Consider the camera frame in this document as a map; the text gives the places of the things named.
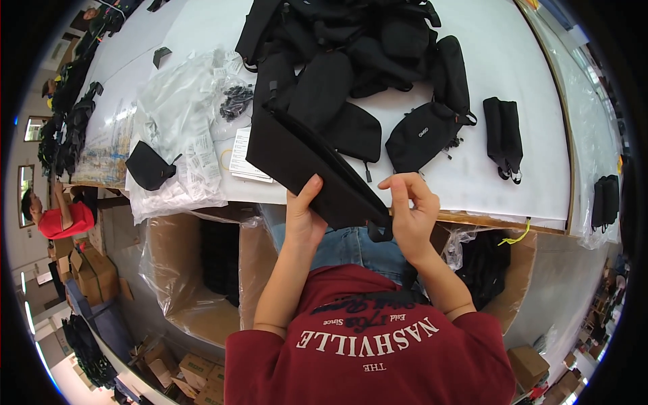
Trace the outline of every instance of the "floor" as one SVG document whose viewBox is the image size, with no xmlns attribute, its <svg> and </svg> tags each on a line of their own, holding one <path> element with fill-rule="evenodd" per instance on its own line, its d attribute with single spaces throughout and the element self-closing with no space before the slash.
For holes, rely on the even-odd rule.
<svg viewBox="0 0 648 405">
<path fill-rule="evenodd" d="M 135 341 L 146 335 L 163 334 L 177 360 L 193 348 L 224 356 L 224 350 L 185 334 L 163 316 L 153 290 L 139 275 L 145 246 L 145 224 L 134 227 L 129 207 L 107 211 L 106 222 L 112 221 L 114 243 L 106 238 L 108 255 L 128 281 L 134 301 L 120 295 L 122 313 Z M 139 244 L 122 248 L 120 242 L 133 240 L 139 233 Z M 578 328 L 600 280 L 606 257 L 616 257 L 617 245 L 599 250 L 579 246 L 577 239 L 556 235 L 539 235 L 538 251 L 531 286 L 520 312 L 504 336 L 506 348 L 530 344 L 548 334 L 547 354 L 550 363 L 550 384 L 564 371 L 562 359 L 571 351 Z"/>
</svg>

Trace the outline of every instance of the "maroon t-shirt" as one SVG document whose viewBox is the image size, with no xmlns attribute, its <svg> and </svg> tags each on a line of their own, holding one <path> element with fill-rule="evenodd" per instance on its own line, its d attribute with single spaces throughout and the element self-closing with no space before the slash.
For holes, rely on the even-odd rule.
<svg viewBox="0 0 648 405">
<path fill-rule="evenodd" d="M 510 404 L 515 378 L 496 318 L 450 322 L 430 305 L 336 298 L 400 286 L 361 266 L 310 272 L 286 341 L 226 341 L 226 404 Z"/>
</svg>

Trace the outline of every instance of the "person's left hand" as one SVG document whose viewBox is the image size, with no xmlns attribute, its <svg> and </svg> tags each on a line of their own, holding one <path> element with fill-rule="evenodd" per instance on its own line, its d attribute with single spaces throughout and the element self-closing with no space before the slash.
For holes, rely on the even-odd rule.
<svg viewBox="0 0 648 405">
<path fill-rule="evenodd" d="M 287 192 L 285 243 L 312 250 L 313 253 L 317 249 L 329 225 L 308 206 L 319 194 L 323 184 L 321 177 L 314 174 L 301 189 L 299 196 Z"/>
</svg>

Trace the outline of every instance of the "plastic bag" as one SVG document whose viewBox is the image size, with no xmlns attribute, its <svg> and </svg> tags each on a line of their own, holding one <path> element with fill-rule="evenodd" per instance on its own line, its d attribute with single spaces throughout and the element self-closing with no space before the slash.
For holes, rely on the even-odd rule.
<svg viewBox="0 0 648 405">
<path fill-rule="evenodd" d="M 184 333 L 221 347 L 231 333 L 252 327 L 257 301 L 277 260 L 263 220 L 249 204 L 240 206 L 149 219 L 139 263 L 139 275 L 155 293 L 164 317 Z M 240 224 L 239 308 L 203 285 L 201 218 Z"/>
<path fill-rule="evenodd" d="M 142 189 L 130 174 L 126 190 L 135 224 L 153 216 L 227 205 L 209 127 L 213 105 L 227 82 L 220 49 L 190 58 L 154 76 L 138 90 L 131 147 L 148 143 L 167 163 L 178 155 L 176 175 L 159 190 Z"/>
<path fill-rule="evenodd" d="M 448 267 L 456 272 L 463 267 L 463 248 L 462 243 L 468 243 L 475 239 L 477 232 L 490 231 L 492 227 L 464 226 L 455 229 L 447 229 L 450 232 L 448 242 L 446 242 L 441 258 L 446 262 Z"/>
<path fill-rule="evenodd" d="M 254 86 L 227 76 L 220 87 L 222 92 L 214 103 L 214 122 L 210 128 L 214 142 L 234 138 L 237 130 L 252 124 Z"/>
</svg>

